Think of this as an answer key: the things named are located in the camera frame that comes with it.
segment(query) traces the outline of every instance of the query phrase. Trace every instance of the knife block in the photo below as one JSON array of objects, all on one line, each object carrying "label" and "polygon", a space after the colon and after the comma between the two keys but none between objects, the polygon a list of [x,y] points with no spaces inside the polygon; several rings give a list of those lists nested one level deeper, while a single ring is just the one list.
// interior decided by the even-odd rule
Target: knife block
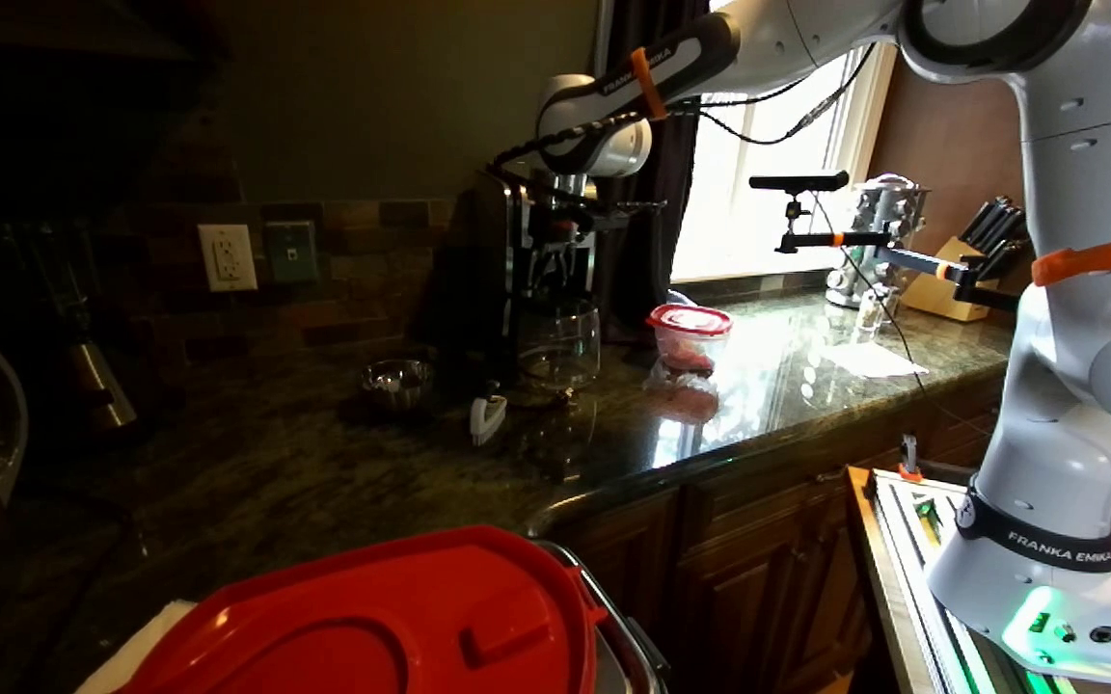
[{"label": "knife block", "polygon": [[[982,255],[978,249],[960,243],[958,236],[951,236],[937,249],[937,259],[944,263],[960,263],[966,255]],[[958,303],[952,296],[952,282],[942,282],[933,276],[919,276],[915,282],[904,285],[901,306],[919,308],[919,313],[933,313],[933,318],[951,318],[951,319],[985,319],[989,306],[973,306],[973,303]]]}]

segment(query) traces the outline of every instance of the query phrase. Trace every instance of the granite countertop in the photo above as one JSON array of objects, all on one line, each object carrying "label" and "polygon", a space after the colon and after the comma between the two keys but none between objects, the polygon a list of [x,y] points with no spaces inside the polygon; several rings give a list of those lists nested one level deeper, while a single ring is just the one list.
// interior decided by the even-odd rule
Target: granite countertop
[{"label": "granite countertop", "polygon": [[511,412],[470,448],[466,400],[420,426],[354,404],[354,355],[216,367],[160,431],[66,503],[18,493],[0,544],[0,692],[72,692],[169,598],[456,526],[542,534],[706,468],[849,428],[874,409],[1001,376],[1009,323],[901,313],[863,331],[823,296],[730,306],[717,409],[672,409],[651,355],[607,349],[570,409]]}]

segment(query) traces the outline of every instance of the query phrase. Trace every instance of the cabinet door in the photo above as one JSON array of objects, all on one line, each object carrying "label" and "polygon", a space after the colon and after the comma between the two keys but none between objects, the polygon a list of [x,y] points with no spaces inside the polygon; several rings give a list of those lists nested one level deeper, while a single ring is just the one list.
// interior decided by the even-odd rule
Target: cabinet door
[{"label": "cabinet door", "polygon": [[647,493],[607,513],[555,526],[547,540],[575,551],[609,601],[660,642],[674,538],[674,493]]},{"label": "cabinet door", "polygon": [[818,692],[868,648],[845,486],[800,482],[690,522],[674,566],[674,692]]}]

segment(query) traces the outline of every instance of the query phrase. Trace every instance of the window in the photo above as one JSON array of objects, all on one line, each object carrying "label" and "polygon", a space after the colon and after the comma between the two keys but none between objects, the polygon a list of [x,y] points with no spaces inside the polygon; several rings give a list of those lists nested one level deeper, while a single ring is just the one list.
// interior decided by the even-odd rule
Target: window
[{"label": "window", "polygon": [[[791,92],[749,103],[749,108],[713,108],[732,132],[751,139],[784,134],[800,117],[808,117],[827,92],[834,92],[863,52],[853,52],[836,63],[827,63]],[[808,132],[781,146],[749,146],[710,120],[700,124],[696,152],[696,191],[683,211],[683,232],[674,249],[672,282],[713,282],[713,278],[749,278],[749,276],[791,276],[834,267],[843,255],[830,249],[812,249],[800,255],[775,255],[781,236],[786,232],[786,193],[781,191],[749,191],[758,175],[818,175],[818,171],[849,171],[853,184],[843,193],[823,193],[823,206],[836,232],[849,223],[856,209],[856,184],[868,175],[877,124],[885,114],[885,92],[893,83],[895,47],[880,42],[856,79],[856,87],[814,120]],[[800,232],[827,232],[827,215],[808,193],[814,215],[800,223]]]}]

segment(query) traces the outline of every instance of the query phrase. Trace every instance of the stone backsplash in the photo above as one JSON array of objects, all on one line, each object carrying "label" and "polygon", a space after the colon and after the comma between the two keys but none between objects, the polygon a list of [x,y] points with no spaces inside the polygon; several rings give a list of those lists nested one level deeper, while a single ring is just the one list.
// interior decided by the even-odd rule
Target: stone backsplash
[{"label": "stone backsplash", "polygon": [[[404,339],[453,201],[321,206],[129,206],[97,227],[105,303],[133,323],[162,377],[224,360],[301,355]],[[267,223],[306,220],[317,282],[278,282]],[[207,295],[197,223],[249,223],[255,295]]]}]

